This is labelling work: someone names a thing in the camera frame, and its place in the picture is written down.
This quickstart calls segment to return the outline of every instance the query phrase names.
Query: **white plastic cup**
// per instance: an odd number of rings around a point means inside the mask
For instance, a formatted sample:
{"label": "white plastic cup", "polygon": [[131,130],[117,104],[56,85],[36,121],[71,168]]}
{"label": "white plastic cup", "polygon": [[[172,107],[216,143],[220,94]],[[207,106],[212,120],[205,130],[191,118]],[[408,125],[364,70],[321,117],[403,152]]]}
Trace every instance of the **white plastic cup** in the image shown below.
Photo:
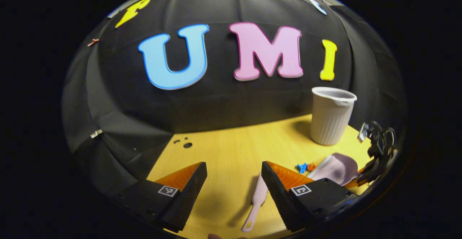
{"label": "white plastic cup", "polygon": [[351,92],[332,87],[314,87],[311,91],[311,138],[322,145],[334,145],[342,138],[358,98]]}

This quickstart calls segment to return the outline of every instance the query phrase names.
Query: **pink plastic utensil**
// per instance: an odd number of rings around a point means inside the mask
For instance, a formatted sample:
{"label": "pink plastic utensil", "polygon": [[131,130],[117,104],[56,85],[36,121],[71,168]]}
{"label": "pink plastic utensil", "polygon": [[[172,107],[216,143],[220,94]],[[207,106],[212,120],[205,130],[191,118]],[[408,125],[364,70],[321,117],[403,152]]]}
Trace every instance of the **pink plastic utensil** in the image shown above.
{"label": "pink plastic utensil", "polygon": [[258,176],[257,187],[255,188],[254,197],[252,198],[252,204],[253,204],[252,210],[250,211],[250,214],[247,217],[247,220],[245,221],[244,226],[242,226],[241,228],[242,232],[250,232],[254,228],[258,211],[261,205],[264,203],[267,193],[268,193],[268,187],[263,181],[263,178],[261,177],[261,173],[260,173],[260,175]]}

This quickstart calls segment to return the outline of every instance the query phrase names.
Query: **letter u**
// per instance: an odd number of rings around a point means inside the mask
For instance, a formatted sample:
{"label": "letter u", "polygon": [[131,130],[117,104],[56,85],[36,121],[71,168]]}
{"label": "letter u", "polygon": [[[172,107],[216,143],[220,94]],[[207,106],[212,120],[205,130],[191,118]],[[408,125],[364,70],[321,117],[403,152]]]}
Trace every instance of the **letter u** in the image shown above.
{"label": "letter u", "polygon": [[143,53],[149,81],[165,90],[185,88],[199,81],[207,70],[204,34],[208,30],[208,25],[189,25],[178,30],[178,35],[186,38],[189,55],[189,65],[180,71],[171,71],[167,64],[165,44],[170,40],[168,34],[155,35],[142,41],[138,50]]}

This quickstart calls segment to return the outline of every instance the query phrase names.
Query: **pink letter m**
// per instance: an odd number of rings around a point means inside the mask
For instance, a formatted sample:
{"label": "pink letter m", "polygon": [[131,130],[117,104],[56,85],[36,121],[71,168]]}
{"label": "pink letter m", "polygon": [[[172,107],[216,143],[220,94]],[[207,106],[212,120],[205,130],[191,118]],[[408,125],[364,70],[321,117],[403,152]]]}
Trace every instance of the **pink letter m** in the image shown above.
{"label": "pink letter m", "polygon": [[239,68],[234,71],[238,81],[251,81],[259,78],[260,71],[255,67],[254,54],[257,56],[267,76],[272,76],[279,58],[282,65],[278,73],[284,78],[298,78],[303,75],[300,66],[298,40],[300,30],[292,27],[280,27],[272,43],[262,30],[252,22],[237,22],[229,27],[237,35],[239,45]]}

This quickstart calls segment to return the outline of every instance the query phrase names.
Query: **blue small toy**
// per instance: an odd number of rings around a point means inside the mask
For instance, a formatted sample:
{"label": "blue small toy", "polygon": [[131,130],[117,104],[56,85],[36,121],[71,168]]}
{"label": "blue small toy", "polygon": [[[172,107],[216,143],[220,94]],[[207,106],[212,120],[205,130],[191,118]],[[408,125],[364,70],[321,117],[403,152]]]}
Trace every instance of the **blue small toy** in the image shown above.
{"label": "blue small toy", "polygon": [[303,174],[303,173],[305,173],[305,170],[308,168],[308,164],[307,163],[305,163],[303,165],[302,164],[297,164],[297,168],[298,168],[298,172],[300,174]]}

